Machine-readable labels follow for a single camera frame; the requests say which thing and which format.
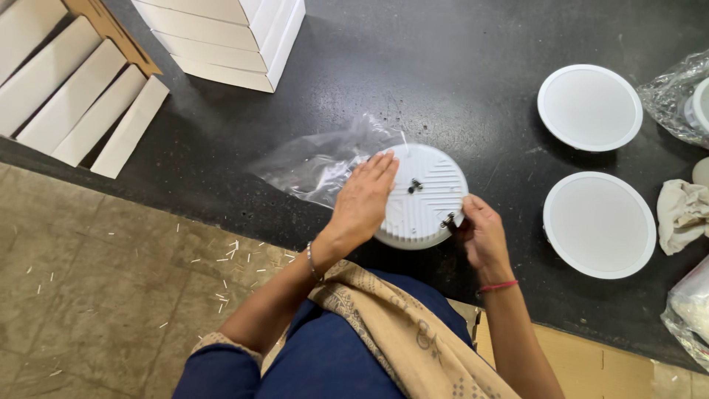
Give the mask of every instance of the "white cloth rag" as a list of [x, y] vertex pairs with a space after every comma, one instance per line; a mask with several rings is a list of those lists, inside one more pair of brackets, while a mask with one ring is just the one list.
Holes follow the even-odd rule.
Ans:
[[709, 237], [709, 188], [667, 180], [657, 199], [660, 248], [667, 255], [684, 249], [702, 234]]

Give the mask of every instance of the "person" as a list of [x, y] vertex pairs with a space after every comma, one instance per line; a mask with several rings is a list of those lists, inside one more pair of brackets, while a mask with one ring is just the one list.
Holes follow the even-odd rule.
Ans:
[[[496, 372], [438, 291], [342, 261], [383, 222], [398, 164], [388, 151], [352, 172], [307, 250], [197, 344], [173, 398], [564, 397], [510, 267], [502, 220], [479, 197], [464, 197], [460, 231], [483, 286]], [[263, 356], [286, 328], [262, 377]]]

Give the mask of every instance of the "silver bangle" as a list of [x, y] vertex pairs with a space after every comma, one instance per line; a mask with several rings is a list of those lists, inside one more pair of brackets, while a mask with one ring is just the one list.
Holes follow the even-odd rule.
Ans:
[[306, 255], [308, 255], [308, 263], [310, 263], [313, 278], [315, 279], [316, 283], [319, 283], [324, 279], [325, 276], [318, 278], [318, 275], [315, 273], [315, 263], [313, 262], [312, 252], [310, 249], [312, 243], [312, 241], [308, 241], [308, 246], [306, 247]]

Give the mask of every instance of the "beige scarf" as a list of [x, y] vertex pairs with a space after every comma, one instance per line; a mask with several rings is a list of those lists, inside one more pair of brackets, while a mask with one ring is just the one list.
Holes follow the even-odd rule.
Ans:
[[421, 302], [354, 263], [333, 266], [309, 298], [350, 323], [408, 398], [519, 398]]

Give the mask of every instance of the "hand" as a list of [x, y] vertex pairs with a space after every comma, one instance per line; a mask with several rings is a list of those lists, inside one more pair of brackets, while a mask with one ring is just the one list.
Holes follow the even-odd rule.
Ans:
[[463, 198], [463, 213], [469, 220], [461, 226], [468, 261], [478, 271], [482, 285], [515, 280], [505, 242], [502, 219], [480, 197]]
[[369, 240], [381, 226], [398, 165], [393, 151], [377, 153], [354, 169], [337, 195], [333, 217], [320, 235], [328, 237], [342, 257]]

